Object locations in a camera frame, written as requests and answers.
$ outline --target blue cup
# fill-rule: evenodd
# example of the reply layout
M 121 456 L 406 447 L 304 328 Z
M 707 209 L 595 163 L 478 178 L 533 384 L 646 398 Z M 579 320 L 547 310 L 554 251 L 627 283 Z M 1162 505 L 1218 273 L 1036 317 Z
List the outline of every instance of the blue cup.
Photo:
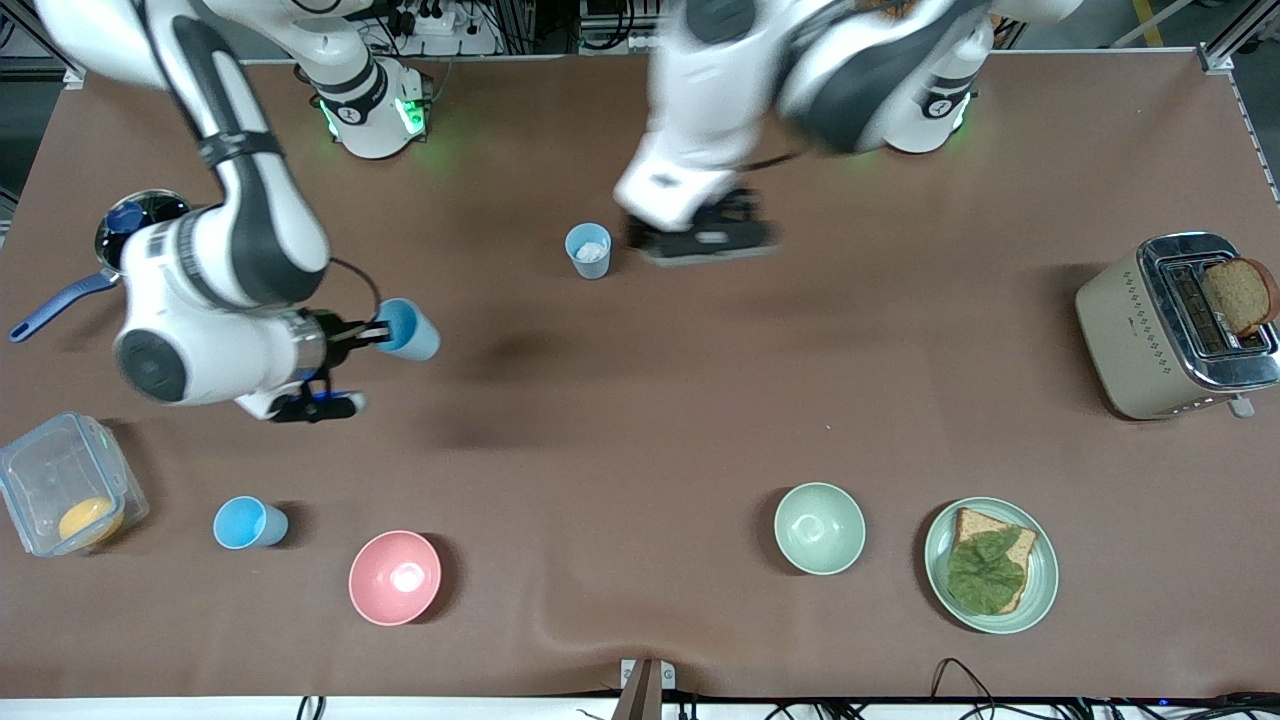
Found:
M 214 515 L 214 539 L 227 550 L 275 544 L 288 530 L 284 512 L 247 495 L 228 500 Z
M 598 281 L 609 272 L 612 250 L 609 231 L 595 223 L 582 223 L 564 236 L 564 252 L 573 261 L 577 274 L 589 281 Z
M 392 338 L 374 347 L 388 355 L 421 363 L 440 350 L 440 332 L 410 300 L 393 297 L 383 302 L 378 319 L 390 328 Z

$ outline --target toaster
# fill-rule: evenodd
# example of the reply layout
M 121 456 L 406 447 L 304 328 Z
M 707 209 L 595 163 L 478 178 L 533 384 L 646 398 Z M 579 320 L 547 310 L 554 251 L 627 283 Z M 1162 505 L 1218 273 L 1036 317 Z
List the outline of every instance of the toaster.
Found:
M 1280 382 L 1280 343 L 1267 323 L 1235 337 L 1206 292 L 1204 270 L 1239 254 L 1207 232 L 1155 237 L 1075 295 L 1089 355 L 1115 409 L 1153 420 L 1228 405 Z

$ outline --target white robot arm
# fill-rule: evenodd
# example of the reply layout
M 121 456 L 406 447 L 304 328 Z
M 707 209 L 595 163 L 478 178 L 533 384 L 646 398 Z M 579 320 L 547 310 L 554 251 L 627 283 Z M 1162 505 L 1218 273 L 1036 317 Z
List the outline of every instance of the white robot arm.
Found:
M 426 132 L 430 83 L 392 58 L 374 58 L 344 15 L 372 0 L 205 0 L 215 14 L 270 38 L 311 86 L 338 140 L 353 155 L 394 155 Z
M 225 41 L 188 0 L 38 0 L 54 38 L 90 69 L 170 90 L 225 201 L 138 229 L 120 259 L 128 315 L 115 341 L 124 377 L 172 405 L 237 400 L 257 418 L 351 416 L 358 393 L 312 395 L 311 379 L 355 347 L 387 340 L 379 323 L 292 309 L 329 263 L 257 99 Z M 116 29 L 79 33 L 90 18 Z M 138 51 L 131 63 L 127 51 Z
M 989 13 L 1046 22 L 1079 1 L 919 0 L 891 19 L 842 0 L 684 0 L 659 28 L 649 127 L 614 188 L 628 242 L 658 264 L 759 251 L 767 231 L 737 184 L 769 108 L 831 152 L 932 150 L 991 50 Z

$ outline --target sandwich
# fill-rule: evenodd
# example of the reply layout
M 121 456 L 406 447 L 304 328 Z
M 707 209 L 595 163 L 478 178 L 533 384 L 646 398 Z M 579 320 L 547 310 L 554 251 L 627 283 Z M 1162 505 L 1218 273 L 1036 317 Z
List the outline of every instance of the sandwich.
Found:
M 1257 260 L 1236 258 L 1210 266 L 1204 290 L 1235 337 L 1249 337 L 1280 315 L 1280 288 Z
M 1036 530 L 961 507 L 947 559 L 947 592 L 975 615 L 1009 615 L 1027 589 Z

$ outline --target green bowl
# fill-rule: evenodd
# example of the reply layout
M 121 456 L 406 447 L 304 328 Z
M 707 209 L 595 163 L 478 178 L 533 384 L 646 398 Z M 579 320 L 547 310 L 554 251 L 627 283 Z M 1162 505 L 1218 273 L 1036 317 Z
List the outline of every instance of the green bowl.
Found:
M 867 521 L 847 492 L 827 483 L 808 483 L 791 488 L 778 503 L 773 537 L 796 568 L 813 575 L 833 575 L 861 555 Z
M 978 615 L 960 607 L 947 592 L 947 559 L 951 557 L 951 542 L 956 536 L 956 515 L 961 507 L 968 507 L 989 515 L 997 520 L 1021 525 L 1036 530 L 1039 536 L 1032 546 L 1030 560 L 1027 562 L 1027 589 L 1023 598 L 1009 615 Z M 933 592 L 957 620 L 984 633 L 1007 635 L 1020 633 L 1048 615 L 1057 598 L 1057 555 L 1053 543 L 1048 541 L 1044 528 L 1021 507 L 995 497 L 969 497 L 952 502 L 929 525 L 924 538 L 924 571 L 929 577 Z

